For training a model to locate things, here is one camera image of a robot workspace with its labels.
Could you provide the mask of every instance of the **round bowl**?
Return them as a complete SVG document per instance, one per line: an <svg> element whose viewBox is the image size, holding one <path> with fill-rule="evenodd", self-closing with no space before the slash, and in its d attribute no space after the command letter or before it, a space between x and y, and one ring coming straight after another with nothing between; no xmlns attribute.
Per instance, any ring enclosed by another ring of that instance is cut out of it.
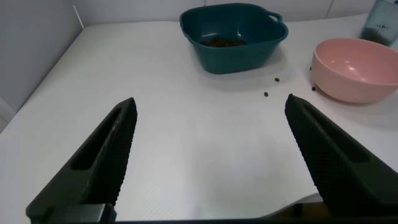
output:
<svg viewBox="0 0 398 224"><path fill-rule="evenodd" d="M398 90L398 53L368 40L325 40L314 51L312 72L317 86L338 100L375 102Z"/></svg>

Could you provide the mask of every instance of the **square bowl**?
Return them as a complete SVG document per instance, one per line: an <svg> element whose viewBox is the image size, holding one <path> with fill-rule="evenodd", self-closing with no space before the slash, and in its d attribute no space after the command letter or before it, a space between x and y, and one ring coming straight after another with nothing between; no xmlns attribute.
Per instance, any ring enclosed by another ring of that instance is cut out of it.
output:
<svg viewBox="0 0 398 224"><path fill-rule="evenodd" d="M245 3L203 6L180 16L184 36L193 44L202 67L222 74L261 67L289 33L282 16ZM209 47L215 37L244 40L247 45Z"/></svg>

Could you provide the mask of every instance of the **wall tile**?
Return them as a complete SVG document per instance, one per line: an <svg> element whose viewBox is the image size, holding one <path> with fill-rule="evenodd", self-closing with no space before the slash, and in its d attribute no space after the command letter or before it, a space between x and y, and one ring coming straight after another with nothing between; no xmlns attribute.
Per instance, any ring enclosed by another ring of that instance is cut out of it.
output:
<svg viewBox="0 0 398 224"><path fill-rule="evenodd" d="M85 26L102 23L178 21L204 0L73 0Z"/></svg>
<svg viewBox="0 0 398 224"><path fill-rule="evenodd" d="M372 9L374 2L375 0L335 0L328 18L368 13Z"/></svg>
<svg viewBox="0 0 398 224"><path fill-rule="evenodd" d="M285 22L324 19L331 0L206 0L206 5L245 2L282 15Z"/></svg>

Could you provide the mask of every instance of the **white table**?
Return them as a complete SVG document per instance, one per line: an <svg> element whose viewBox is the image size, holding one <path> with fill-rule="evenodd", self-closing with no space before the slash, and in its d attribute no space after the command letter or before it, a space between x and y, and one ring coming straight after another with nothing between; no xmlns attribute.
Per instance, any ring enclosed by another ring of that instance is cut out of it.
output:
<svg viewBox="0 0 398 224"><path fill-rule="evenodd" d="M88 27L0 135L0 223L28 223L26 206L130 96L139 115L118 220L254 218L316 194L289 93L398 170L398 95L358 106L311 90L315 46L355 37L365 18L288 22L265 67L229 75L201 68L177 22Z"/></svg>

